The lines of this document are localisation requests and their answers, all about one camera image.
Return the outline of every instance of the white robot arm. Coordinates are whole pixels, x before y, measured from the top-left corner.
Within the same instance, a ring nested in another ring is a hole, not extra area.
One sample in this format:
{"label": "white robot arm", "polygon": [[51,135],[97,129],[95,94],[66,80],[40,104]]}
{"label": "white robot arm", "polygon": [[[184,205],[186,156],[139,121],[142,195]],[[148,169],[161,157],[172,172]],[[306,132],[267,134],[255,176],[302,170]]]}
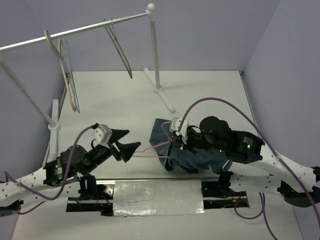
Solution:
{"label": "white robot arm", "polygon": [[93,141],[98,143],[93,146],[92,141],[90,151],[77,145],[85,132],[82,131],[72,147],[37,171],[17,180],[6,173],[11,181],[0,183],[0,217],[18,213],[21,207],[57,198],[83,200],[96,196],[96,179],[90,172],[111,156],[117,161],[127,162],[141,144],[118,142],[129,130],[110,129],[104,124],[86,129],[94,130]]}
{"label": "white robot arm", "polygon": [[228,123],[217,117],[209,116],[199,124],[199,130],[195,126],[189,126],[188,120],[173,118],[170,131],[173,132],[174,143],[181,150],[193,154],[196,151],[225,153],[225,156],[233,162],[254,166],[269,173],[266,176],[245,176],[236,174],[235,168],[222,172],[219,176],[217,188],[224,193],[251,191],[280,195],[284,200],[297,207],[309,207],[309,201],[305,190],[299,184],[291,172],[280,162],[280,158],[298,177],[305,186],[315,203],[320,202],[320,189],[316,187],[319,181],[320,168],[305,167],[291,159],[280,155],[274,156],[264,141],[256,135],[231,130]]}

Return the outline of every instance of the metal wire hanger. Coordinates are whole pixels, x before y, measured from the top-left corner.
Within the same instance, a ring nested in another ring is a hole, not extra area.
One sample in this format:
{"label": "metal wire hanger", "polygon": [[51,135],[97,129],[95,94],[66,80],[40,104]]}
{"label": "metal wire hanger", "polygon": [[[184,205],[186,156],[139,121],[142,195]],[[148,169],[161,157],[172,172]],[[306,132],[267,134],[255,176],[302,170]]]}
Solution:
{"label": "metal wire hanger", "polygon": [[124,53],[124,51],[122,50],[122,47],[120,46],[120,43],[118,42],[117,36],[116,36],[116,32],[115,32],[115,28],[114,28],[114,24],[112,22],[112,18],[111,18],[111,24],[112,24],[112,28],[108,25],[105,27],[106,32],[108,33],[111,41],[113,42],[113,45],[115,46],[116,51],[118,52],[124,66],[125,69],[127,70],[130,78],[132,79],[132,70],[129,64],[129,61]]}
{"label": "metal wire hanger", "polygon": [[48,30],[44,30],[44,35],[51,50],[55,53],[55,55],[59,59],[62,74],[63,74],[63,79],[65,83],[65,88],[70,101],[71,108],[74,112],[77,111],[78,113],[80,113],[78,96],[77,96],[76,86],[74,82],[74,76],[73,76],[71,64],[70,64],[69,44],[66,40],[63,43],[63,40],[59,38],[58,49],[57,49],[52,43],[52,39],[50,37],[50,33]]}

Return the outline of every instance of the purple cable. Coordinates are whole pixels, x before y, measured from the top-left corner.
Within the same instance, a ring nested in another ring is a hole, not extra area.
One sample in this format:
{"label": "purple cable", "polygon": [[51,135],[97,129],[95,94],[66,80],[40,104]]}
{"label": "purple cable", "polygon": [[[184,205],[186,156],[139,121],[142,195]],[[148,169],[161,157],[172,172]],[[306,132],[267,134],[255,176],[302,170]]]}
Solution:
{"label": "purple cable", "polygon": [[40,207],[42,204],[44,204],[45,201],[42,201],[40,202],[39,204],[35,205],[33,208],[29,209],[28,211],[25,211],[25,212],[18,212],[17,214],[18,215],[25,215],[25,214],[28,214],[30,212],[32,212],[33,210],[35,210],[37,207]]}
{"label": "purple cable", "polygon": [[274,235],[274,233],[272,232],[270,226],[269,226],[269,223],[268,223],[268,220],[267,220],[267,216],[266,216],[266,196],[264,193],[260,193],[259,192],[259,196],[260,196],[260,200],[261,200],[261,205],[262,205],[262,209],[261,211],[256,215],[256,216],[251,216],[251,217],[248,217],[248,216],[242,216],[240,213],[238,213],[237,211],[237,206],[239,203],[245,201],[245,199],[240,199],[239,201],[237,201],[234,205],[234,211],[235,213],[242,219],[247,219],[247,220],[253,220],[253,219],[257,219],[258,217],[260,217],[262,214],[263,214],[263,218],[264,218],[264,222],[265,222],[265,225],[266,225],[266,228],[268,229],[270,235],[273,237],[274,240],[278,240],[277,237]]}
{"label": "purple cable", "polygon": [[268,223],[268,220],[267,220],[267,215],[266,215],[266,209],[265,209],[265,205],[266,205],[266,196],[264,193],[260,193],[259,192],[259,195],[260,195],[260,200],[261,202],[264,201],[264,206],[262,208],[262,211],[263,211],[263,219],[264,219],[264,222],[265,222],[265,225],[266,225],[266,228],[268,229],[269,233],[271,234],[271,236],[273,237],[274,240],[278,240],[278,238],[276,238],[276,236],[274,235],[274,233],[271,231],[271,228],[269,226],[269,223]]}
{"label": "purple cable", "polygon": [[[65,173],[64,173],[64,176],[63,176],[63,181],[62,181],[62,184],[61,184],[61,188],[60,188],[60,190],[59,190],[59,192],[57,193],[56,196],[53,196],[53,197],[46,196],[46,195],[44,195],[44,194],[42,194],[42,193],[40,193],[40,192],[38,192],[38,191],[36,191],[36,190],[33,190],[33,189],[30,188],[30,187],[24,185],[23,183],[20,183],[19,186],[23,187],[24,189],[28,190],[29,192],[34,193],[35,195],[38,195],[38,196],[40,196],[40,197],[42,197],[42,198],[44,198],[44,199],[46,199],[46,200],[48,200],[48,201],[56,200],[56,199],[61,195],[61,193],[63,192],[63,190],[64,190],[64,188],[65,188],[65,185],[66,185],[66,183],[67,183],[68,173],[69,173],[70,166],[71,166],[71,163],[72,163],[72,159],[73,159],[73,156],[74,156],[74,153],[75,153],[75,149],[76,149],[76,147],[77,147],[77,143],[78,143],[80,137],[81,137],[86,131],[88,131],[89,129],[92,129],[93,127],[94,127],[94,126],[89,126],[89,127],[85,128],[82,132],[80,132],[80,134],[79,134],[79,135],[77,136],[77,138],[75,139],[74,144],[73,144],[73,146],[72,146],[72,148],[71,148],[69,157],[68,157],[68,162],[67,162],[66,167],[65,167]],[[10,174],[9,174],[7,171],[5,171],[4,173],[5,173],[5,175],[8,177],[8,179],[10,179],[12,182],[14,182],[14,183],[17,182],[12,176],[10,176]]]}
{"label": "purple cable", "polygon": [[266,197],[265,197],[264,194],[263,194],[263,197],[262,197],[261,193],[259,193],[259,195],[260,195],[260,199],[261,199],[262,209],[261,209],[261,211],[260,211],[256,216],[242,216],[240,213],[238,213],[238,211],[237,211],[237,206],[238,206],[239,203],[245,201],[245,199],[240,199],[239,201],[237,201],[237,202],[235,203],[235,205],[234,205],[234,211],[235,211],[235,213],[236,213],[240,218],[242,218],[242,219],[247,219],[247,220],[253,220],[253,219],[257,219],[258,217],[260,217],[261,214],[263,214],[263,213],[264,213],[264,210],[265,210]]}
{"label": "purple cable", "polygon": [[[278,156],[278,153],[276,152],[276,150],[273,148],[273,146],[271,145],[271,143],[268,141],[268,139],[265,137],[265,135],[260,131],[260,129],[256,126],[256,124],[244,113],[242,112],[239,108],[237,108],[235,105],[233,105],[232,103],[224,100],[224,99],[221,99],[221,98],[217,98],[217,97],[205,97],[205,98],[202,98],[202,99],[199,99],[198,101],[194,102],[185,112],[182,120],[181,120],[181,123],[180,123],[180,126],[178,128],[178,131],[181,130],[181,127],[188,115],[188,113],[190,112],[190,110],[195,106],[197,105],[198,103],[201,103],[203,101],[207,101],[207,100],[213,100],[213,101],[219,101],[219,102],[222,102],[222,103],[225,103],[227,105],[229,105],[230,107],[234,108],[238,113],[240,113],[253,127],[254,129],[260,134],[260,136],[262,137],[262,139],[265,141],[265,143],[267,144],[267,146],[270,148],[271,152],[273,153],[273,155],[276,157]],[[302,183],[302,181],[299,179],[299,177],[295,174],[294,171],[291,170],[291,168],[285,163],[285,161],[283,161],[281,159],[281,157],[278,158],[279,162],[289,171],[289,173],[291,173],[291,175],[294,177],[294,179],[299,183],[299,185],[301,186],[301,188],[303,189],[303,191],[305,192],[306,196],[308,197],[312,207],[313,207],[313,210],[314,210],[314,213],[315,213],[315,216],[318,220],[318,224],[319,224],[319,227],[320,227],[320,213],[317,209],[317,206],[313,200],[313,198],[311,197],[310,193],[308,192],[307,188],[305,187],[305,185]]]}

